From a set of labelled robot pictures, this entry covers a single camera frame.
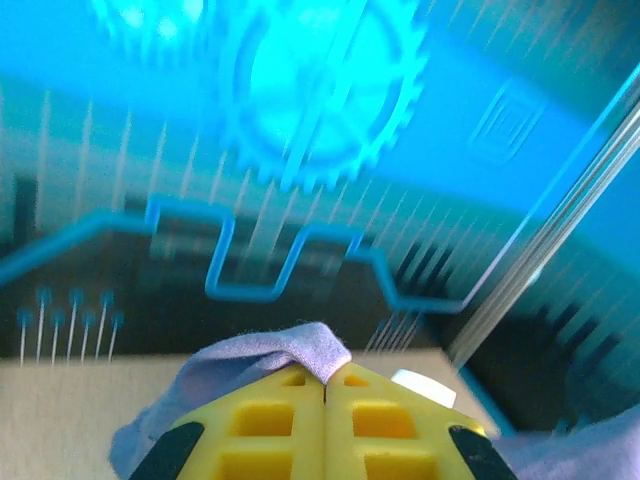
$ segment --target white knob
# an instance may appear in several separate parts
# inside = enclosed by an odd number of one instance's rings
[[[410,370],[398,370],[391,381],[447,408],[453,408],[456,401],[457,394],[449,387]]]

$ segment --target gray cloth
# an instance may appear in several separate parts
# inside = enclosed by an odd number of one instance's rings
[[[118,430],[109,459],[129,478],[157,439],[182,415],[292,363],[323,383],[351,354],[326,325],[242,335],[191,357],[156,403]],[[520,480],[640,480],[640,406],[566,436],[493,439]]]
[[[563,436],[493,440],[519,480],[640,479],[640,405]]]

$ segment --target yellow object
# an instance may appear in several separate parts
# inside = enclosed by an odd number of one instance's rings
[[[449,428],[474,420],[350,363],[292,366],[182,417],[204,425],[178,480],[473,480]]]

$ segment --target beige surface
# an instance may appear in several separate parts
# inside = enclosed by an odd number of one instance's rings
[[[113,432],[158,398],[185,359],[55,368],[0,363],[0,479],[112,480]],[[496,431],[440,350],[355,355],[354,361],[387,377],[400,368],[428,375],[458,393],[455,409]]]

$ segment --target blue gear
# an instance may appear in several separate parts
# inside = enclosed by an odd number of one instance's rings
[[[197,57],[215,31],[214,0],[90,0],[90,5],[127,57],[154,66]]]
[[[422,92],[425,31],[402,0],[251,0],[220,51],[222,143],[282,190],[333,188],[393,146]]]

